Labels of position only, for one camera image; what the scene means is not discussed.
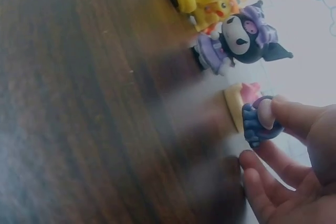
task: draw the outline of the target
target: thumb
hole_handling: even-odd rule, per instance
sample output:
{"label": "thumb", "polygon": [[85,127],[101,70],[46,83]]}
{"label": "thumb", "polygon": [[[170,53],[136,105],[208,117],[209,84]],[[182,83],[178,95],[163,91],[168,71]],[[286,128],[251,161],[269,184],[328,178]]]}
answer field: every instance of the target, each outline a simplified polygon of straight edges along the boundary
{"label": "thumb", "polygon": [[289,102],[279,95],[274,97],[271,106],[276,120],[288,133],[298,137],[303,143],[314,123],[328,108]]}

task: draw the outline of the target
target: purple bow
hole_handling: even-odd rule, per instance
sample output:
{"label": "purple bow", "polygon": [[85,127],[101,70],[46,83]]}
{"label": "purple bow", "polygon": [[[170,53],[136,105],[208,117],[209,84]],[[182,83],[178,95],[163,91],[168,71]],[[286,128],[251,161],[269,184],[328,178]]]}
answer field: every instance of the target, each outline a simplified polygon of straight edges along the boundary
{"label": "purple bow", "polygon": [[259,30],[256,43],[263,48],[264,44],[277,43],[278,34],[275,28],[268,25],[265,21],[264,12],[261,8],[249,5],[243,9],[240,9],[240,13],[252,19]]}

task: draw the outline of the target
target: child's hand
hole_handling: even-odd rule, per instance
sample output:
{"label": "child's hand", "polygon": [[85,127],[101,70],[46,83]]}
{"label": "child's hand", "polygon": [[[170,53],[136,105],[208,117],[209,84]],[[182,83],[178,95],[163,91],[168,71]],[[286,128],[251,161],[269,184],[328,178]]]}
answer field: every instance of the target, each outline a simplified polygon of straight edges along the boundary
{"label": "child's hand", "polygon": [[256,153],[240,155],[247,198],[260,223],[336,223],[336,106],[324,108],[272,101],[276,120],[308,147],[312,168],[286,156],[271,141],[255,151],[287,189],[266,170]]}

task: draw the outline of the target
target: purple dress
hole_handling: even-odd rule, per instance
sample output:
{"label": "purple dress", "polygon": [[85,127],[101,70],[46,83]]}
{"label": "purple dress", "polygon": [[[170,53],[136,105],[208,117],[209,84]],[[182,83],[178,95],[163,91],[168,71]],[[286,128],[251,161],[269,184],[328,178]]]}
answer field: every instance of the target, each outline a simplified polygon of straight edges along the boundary
{"label": "purple dress", "polygon": [[222,49],[222,44],[217,40],[211,39],[206,34],[199,34],[197,38],[200,62],[204,61],[213,71],[218,74],[227,54]]}

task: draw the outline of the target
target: brown table surface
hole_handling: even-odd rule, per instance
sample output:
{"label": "brown table surface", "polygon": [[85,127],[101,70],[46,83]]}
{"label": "brown table surface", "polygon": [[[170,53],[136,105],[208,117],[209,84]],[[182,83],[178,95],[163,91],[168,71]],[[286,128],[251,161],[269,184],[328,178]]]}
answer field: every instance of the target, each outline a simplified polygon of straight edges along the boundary
{"label": "brown table surface", "polygon": [[237,221],[235,129],[168,0],[1,0],[0,14],[1,224]]}

